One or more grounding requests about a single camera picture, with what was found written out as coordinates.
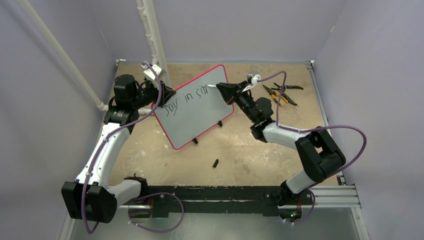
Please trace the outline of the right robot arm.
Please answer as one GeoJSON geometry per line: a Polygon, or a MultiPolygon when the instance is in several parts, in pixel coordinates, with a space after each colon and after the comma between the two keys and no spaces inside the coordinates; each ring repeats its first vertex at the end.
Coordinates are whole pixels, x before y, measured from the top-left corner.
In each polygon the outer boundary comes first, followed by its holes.
{"type": "Polygon", "coordinates": [[[302,170],[282,183],[280,196],[284,202],[294,203],[303,190],[323,182],[346,164],[344,154],[326,129],[304,130],[277,124],[272,118],[271,100],[254,99],[246,87],[247,81],[216,84],[224,102],[236,104],[252,122],[250,130],[256,140],[297,151],[302,170]]]}

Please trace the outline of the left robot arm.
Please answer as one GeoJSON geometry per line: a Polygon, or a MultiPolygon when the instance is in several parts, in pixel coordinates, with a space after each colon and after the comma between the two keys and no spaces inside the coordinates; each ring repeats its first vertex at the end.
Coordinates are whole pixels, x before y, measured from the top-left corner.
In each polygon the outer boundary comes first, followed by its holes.
{"type": "Polygon", "coordinates": [[[135,122],[140,120],[139,109],[148,105],[153,110],[162,108],[177,92],[163,81],[145,79],[139,83],[131,74],[116,77],[113,92],[91,157],[75,180],[66,181],[61,188],[72,219],[109,223],[117,208],[128,201],[142,205],[149,199],[145,178],[127,176],[115,186],[109,186],[109,179],[135,122]]]}

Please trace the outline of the red framed whiteboard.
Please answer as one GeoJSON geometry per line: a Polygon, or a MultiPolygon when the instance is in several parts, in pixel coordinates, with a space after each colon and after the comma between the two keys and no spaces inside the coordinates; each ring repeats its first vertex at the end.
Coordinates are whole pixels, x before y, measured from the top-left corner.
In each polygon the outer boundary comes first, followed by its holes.
{"type": "Polygon", "coordinates": [[[224,65],[218,64],[178,87],[154,115],[171,146],[179,150],[234,112],[212,85],[227,83],[224,65]]]}

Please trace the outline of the black marker cap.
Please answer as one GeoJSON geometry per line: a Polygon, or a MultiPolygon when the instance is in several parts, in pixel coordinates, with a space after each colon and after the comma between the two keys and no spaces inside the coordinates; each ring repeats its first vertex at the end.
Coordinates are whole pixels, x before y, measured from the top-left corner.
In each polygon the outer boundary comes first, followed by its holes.
{"type": "Polygon", "coordinates": [[[212,167],[216,168],[218,164],[219,164],[219,159],[216,159],[215,162],[213,163],[212,167]]]}

